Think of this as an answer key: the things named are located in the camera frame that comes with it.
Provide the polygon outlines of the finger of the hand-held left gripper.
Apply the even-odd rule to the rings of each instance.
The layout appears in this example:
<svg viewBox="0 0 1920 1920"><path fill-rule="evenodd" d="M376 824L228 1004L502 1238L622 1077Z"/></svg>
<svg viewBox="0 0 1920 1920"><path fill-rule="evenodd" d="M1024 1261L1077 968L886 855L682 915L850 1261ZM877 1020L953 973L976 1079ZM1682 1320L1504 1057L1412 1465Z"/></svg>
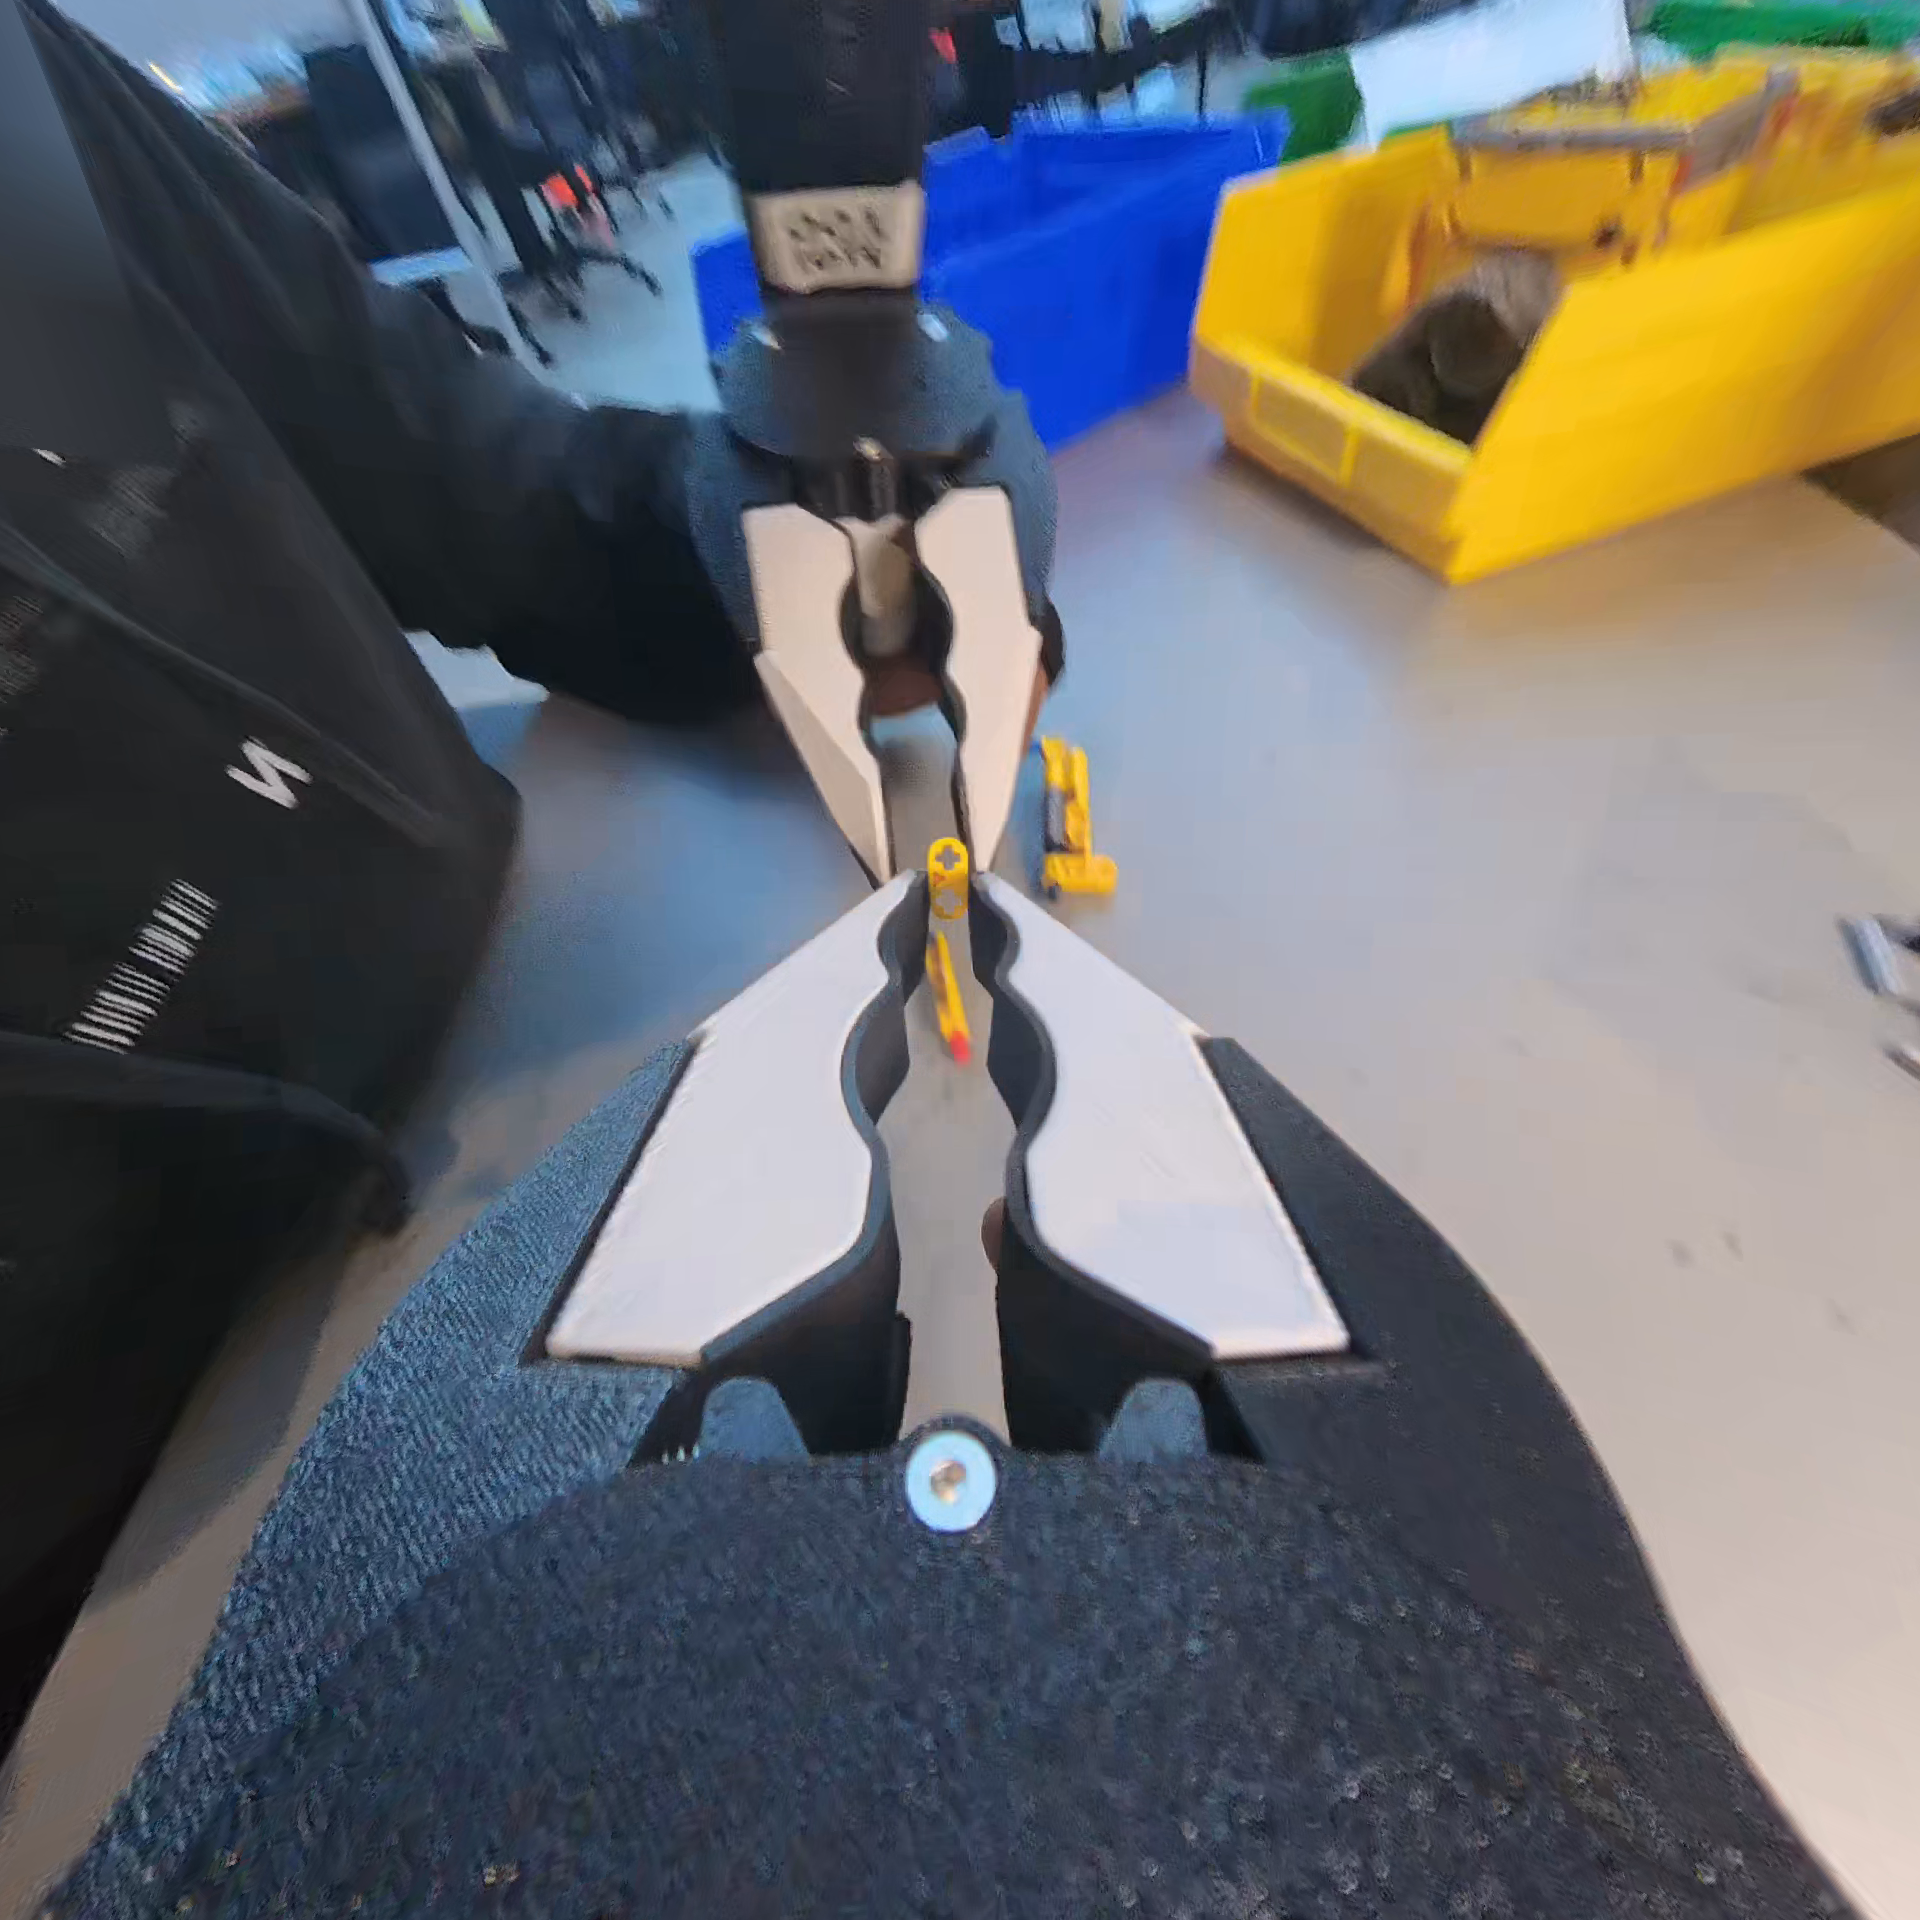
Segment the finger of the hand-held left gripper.
<svg viewBox="0 0 1920 1920"><path fill-rule="evenodd" d="M976 871L1007 829L1040 688L1017 527L996 486L946 492L916 525L918 573L943 619L933 644L953 726L953 804Z"/></svg>
<svg viewBox="0 0 1920 1920"><path fill-rule="evenodd" d="M847 533L801 505L742 511L759 683L833 827L872 885L895 876L880 766L861 725L866 678L847 637L856 561Z"/></svg>

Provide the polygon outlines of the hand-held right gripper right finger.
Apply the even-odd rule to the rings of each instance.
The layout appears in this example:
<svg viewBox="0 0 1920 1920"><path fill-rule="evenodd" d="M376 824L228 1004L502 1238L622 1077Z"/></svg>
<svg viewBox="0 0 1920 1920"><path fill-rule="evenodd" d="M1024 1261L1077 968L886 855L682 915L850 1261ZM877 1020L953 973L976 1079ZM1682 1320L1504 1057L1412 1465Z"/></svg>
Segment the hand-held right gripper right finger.
<svg viewBox="0 0 1920 1920"><path fill-rule="evenodd" d="M1015 1125L996 1260L1013 1445L1090 1453L1141 1383L1208 1413L1230 1368L1349 1360L1210 1036L996 876L972 885L969 939Z"/></svg>

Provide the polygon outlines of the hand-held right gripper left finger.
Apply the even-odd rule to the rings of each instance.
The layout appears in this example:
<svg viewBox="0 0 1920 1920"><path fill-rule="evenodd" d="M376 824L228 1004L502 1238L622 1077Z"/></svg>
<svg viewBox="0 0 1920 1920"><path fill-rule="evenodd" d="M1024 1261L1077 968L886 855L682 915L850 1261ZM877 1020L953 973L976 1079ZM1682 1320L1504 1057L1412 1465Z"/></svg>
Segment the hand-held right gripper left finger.
<svg viewBox="0 0 1920 1920"><path fill-rule="evenodd" d="M877 1119L908 1070L928 880L904 872L686 1041L544 1326L544 1358L670 1374L665 1435L734 1379L813 1453L886 1449L910 1323Z"/></svg>

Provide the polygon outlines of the yellow brick arm with axle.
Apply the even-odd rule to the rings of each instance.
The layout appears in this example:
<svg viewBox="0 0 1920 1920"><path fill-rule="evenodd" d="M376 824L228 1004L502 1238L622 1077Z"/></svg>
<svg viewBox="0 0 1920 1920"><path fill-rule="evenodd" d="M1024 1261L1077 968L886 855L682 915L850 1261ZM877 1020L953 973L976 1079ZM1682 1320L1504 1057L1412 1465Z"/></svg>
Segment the yellow brick arm with axle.
<svg viewBox="0 0 1920 1920"><path fill-rule="evenodd" d="M1100 853L1093 831L1090 769L1086 750L1072 745L1062 735L1042 735L1040 756L1044 776L1042 857L1048 849Z"/></svg>

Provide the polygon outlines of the person's left forearm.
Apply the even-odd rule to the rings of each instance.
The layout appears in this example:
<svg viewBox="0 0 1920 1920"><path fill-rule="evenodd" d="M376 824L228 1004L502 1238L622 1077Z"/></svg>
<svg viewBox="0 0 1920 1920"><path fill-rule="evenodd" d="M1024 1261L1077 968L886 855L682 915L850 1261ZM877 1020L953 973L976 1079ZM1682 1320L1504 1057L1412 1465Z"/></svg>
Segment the person's left forearm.
<svg viewBox="0 0 1920 1920"><path fill-rule="evenodd" d="M585 401L367 285L365 440L333 516L396 616L642 725L757 703L688 523L695 416Z"/></svg>

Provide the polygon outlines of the grey desk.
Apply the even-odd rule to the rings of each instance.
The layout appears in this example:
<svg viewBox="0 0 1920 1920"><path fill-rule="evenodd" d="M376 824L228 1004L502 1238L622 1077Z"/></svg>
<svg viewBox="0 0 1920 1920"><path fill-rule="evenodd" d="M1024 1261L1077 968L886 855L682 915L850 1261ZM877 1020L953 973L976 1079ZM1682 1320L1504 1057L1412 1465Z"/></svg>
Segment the grey desk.
<svg viewBox="0 0 1920 1920"><path fill-rule="evenodd" d="M1914 1079L1840 920L1914 911L1914 550L1810 485L1444 589L1160 400L1057 461L1112 901L1544 1358L1692 1659L1860 1913L1914 1916ZM772 726L670 735L416 643L524 803L416 1216L234 1326L4 1765L30 1916L397 1299L856 895Z"/></svg>

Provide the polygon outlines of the blue storage bin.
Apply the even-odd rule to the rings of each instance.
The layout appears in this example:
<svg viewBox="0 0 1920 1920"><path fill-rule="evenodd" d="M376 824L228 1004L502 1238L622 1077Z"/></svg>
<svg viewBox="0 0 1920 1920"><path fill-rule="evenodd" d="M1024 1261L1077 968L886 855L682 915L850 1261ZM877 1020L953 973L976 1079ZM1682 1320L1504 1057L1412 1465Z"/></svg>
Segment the blue storage bin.
<svg viewBox="0 0 1920 1920"><path fill-rule="evenodd" d="M1046 448L1186 372L1220 190L1280 158L1286 118L1081 124L926 149L921 291L991 344ZM746 219L689 256L704 340L757 324Z"/></svg>

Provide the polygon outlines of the black office chair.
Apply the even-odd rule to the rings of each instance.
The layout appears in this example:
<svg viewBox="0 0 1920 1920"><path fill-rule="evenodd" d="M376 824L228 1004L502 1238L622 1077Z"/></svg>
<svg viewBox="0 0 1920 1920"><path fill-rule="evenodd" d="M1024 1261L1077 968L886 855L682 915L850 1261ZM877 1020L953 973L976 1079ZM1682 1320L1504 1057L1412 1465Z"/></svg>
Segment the black office chair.
<svg viewBox="0 0 1920 1920"><path fill-rule="evenodd" d="M502 228L519 279L570 319L588 267L613 267L661 299L658 275L616 239L607 204L602 141L570 100L558 69L533 73L533 105L517 112L481 79L465 134L478 182Z"/></svg>

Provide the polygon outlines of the green storage bin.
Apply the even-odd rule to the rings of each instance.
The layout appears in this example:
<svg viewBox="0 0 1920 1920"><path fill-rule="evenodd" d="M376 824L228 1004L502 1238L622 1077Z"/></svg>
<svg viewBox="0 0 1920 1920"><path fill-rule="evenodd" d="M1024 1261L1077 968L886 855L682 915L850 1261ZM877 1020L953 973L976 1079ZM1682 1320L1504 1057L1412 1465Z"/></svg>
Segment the green storage bin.
<svg viewBox="0 0 1920 1920"><path fill-rule="evenodd" d="M1645 36L1706 62L1730 48L1898 53L1918 38L1918 4L1902 1L1657 1Z"/></svg>
<svg viewBox="0 0 1920 1920"><path fill-rule="evenodd" d="M1280 163L1338 151L1360 121L1360 88L1350 53L1335 48L1278 62L1240 94L1239 110L1249 117L1281 115L1286 118Z"/></svg>

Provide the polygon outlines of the yellow tracked brick robot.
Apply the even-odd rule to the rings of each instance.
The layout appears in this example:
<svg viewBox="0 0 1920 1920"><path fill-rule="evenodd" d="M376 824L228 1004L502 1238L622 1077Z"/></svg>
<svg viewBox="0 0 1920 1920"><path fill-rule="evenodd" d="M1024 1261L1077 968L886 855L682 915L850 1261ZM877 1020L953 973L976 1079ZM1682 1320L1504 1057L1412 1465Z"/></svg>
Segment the yellow tracked brick robot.
<svg viewBox="0 0 1920 1920"><path fill-rule="evenodd" d="M1914 179L1914 121L1914 49L1758 46L1455 118L1349 383L1474 443L1575 280Z"/></svg>

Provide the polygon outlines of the person's black hoodie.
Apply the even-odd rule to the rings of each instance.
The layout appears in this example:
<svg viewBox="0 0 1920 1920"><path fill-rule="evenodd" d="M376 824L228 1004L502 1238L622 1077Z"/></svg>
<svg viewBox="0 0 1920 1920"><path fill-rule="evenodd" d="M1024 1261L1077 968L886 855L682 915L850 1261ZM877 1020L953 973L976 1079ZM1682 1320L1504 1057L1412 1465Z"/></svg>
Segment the person's black hoodie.
<svg viewBox="0 0 1920 1920"><path fill-rule="evenodd" d="M4 1759L233 1318L401 1211L594 413L4 4Z"/></svg>

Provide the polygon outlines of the yellow storage bin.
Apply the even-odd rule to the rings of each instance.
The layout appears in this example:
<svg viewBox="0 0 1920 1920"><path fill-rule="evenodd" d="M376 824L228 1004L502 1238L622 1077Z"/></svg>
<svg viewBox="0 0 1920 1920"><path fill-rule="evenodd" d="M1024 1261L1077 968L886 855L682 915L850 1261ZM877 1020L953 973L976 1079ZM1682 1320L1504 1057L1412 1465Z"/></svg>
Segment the yellow storage bin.
<svg viewBox="0 0 1920 1920"><path fill-rule="evenodd" d="M1220 191L1191 389L1256 465L1466 584L1914 432L1918 158L1914 179L1575 280L1474 443L1357 392L1448 124Z"/></svg>

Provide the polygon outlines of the clear bubble wrap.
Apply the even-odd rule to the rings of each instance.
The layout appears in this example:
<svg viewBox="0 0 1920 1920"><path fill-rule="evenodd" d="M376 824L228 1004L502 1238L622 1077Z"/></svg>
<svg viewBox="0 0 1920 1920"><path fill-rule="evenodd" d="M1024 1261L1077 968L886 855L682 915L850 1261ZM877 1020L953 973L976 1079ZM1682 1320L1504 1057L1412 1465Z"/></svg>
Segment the clear bubble wrap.
<svg viewBox="0 0 1920 1920"><path fill-rule="evenodd" d="M1546 88L1633 69L1622 1L1481 1L1396 27L1349 49L1356 139L1495 112Z"/></svg>

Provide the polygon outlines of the pile of black red pieces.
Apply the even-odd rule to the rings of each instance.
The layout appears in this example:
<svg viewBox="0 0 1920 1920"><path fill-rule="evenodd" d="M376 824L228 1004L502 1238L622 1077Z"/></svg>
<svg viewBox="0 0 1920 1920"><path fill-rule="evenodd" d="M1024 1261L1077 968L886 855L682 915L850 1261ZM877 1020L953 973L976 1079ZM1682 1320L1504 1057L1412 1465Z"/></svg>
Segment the pile of black red pieces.
<svg viewBox="0 0 1920 1920"><path fill-rule="evenodd" d="M1840 939L1866 993L1903 1020L1898 1036L1885 1040L1885 1056L1910 1079L1918 1077L1918 916L1844 916Z"/></svg>

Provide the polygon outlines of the white metal post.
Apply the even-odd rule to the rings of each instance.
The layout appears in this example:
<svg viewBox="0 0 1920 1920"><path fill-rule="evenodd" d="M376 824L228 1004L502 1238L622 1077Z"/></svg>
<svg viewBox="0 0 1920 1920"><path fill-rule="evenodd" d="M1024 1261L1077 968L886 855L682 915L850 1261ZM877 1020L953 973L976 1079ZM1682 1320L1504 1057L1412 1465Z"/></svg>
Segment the white metal post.
<svg viewBox="0 0 1920 1920"><path fill-rule="evenodd" d="M456 191L447 174L441 151L417 108L416 91L404 78L401 63L393 49L384 7L369 1L345 1L343 9L352 17L354 31L369 55L376 78L384 91L389 94L390 105L396 108L396 117L407 137L407 143L416 163L420 165L422 179L426 180L439 211L447 222L454 249L463 257L463 275L478 279L479 284L478 297L487 310L487 323L498 327L502 335L509 339L508 353L514 361L530 369L553 367L551 353L521 323L517 304L508 299L505 285L493 267L489 239L481 225L468 213L461 195Z"/></svg>

